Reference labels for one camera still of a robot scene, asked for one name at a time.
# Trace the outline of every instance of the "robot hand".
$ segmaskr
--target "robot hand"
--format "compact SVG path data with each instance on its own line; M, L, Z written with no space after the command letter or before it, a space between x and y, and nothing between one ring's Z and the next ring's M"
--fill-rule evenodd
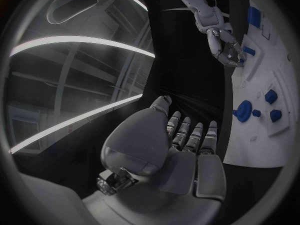
M232 26L229 22L224 22L221 10L217 6L210 7L206 0L181 1L193 12L199 31L207 34L212 55L224 66L243 67L246 58L240 44L232 35ZM221 40L228 44L229 53L222 52ZM239 62L230 60L234 51L238 53Z
M179 151L197 154L201 142L203 124L199 122L196 125L187 143L185 143L188 137L188 132L191 124L191 119L189 117L186 117L183 120L176 136L173 139L180 117L181 117L180 112L176 111L172 115L166 127L170 141L172 143L172 147ZM215 121L212 121L209 125L208 132L200 148L200 153L216 154L216 148L217 148L217 123Z

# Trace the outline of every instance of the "white robotic arm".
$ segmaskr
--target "white robotic arm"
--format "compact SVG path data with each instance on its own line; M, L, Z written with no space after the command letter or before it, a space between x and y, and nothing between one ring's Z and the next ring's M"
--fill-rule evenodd
M243 67L246 60L242 48L233 37L232 26L224 22L222 12L217 6L211 7L206 0L182 0L195 16L196 26L201 33L207 34L212 55L228 67ZM229 53L222 52L221 40L229 45ZM239 62L230 60L234 51L239 55Z

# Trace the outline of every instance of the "robotic arm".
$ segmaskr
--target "robotic arm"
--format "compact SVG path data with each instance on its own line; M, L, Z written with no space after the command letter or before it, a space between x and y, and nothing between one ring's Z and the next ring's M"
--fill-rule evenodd
M246 60L242 48L232 35L233 29L229 22L224 22L221 10L211 7L206 0L181 0L194 14L196 26L203 34L207 34L212 55L224 66L243 67ZM228 44L229 53L222 52L221 40ZM230 60L234 51L238 53L239 62Z

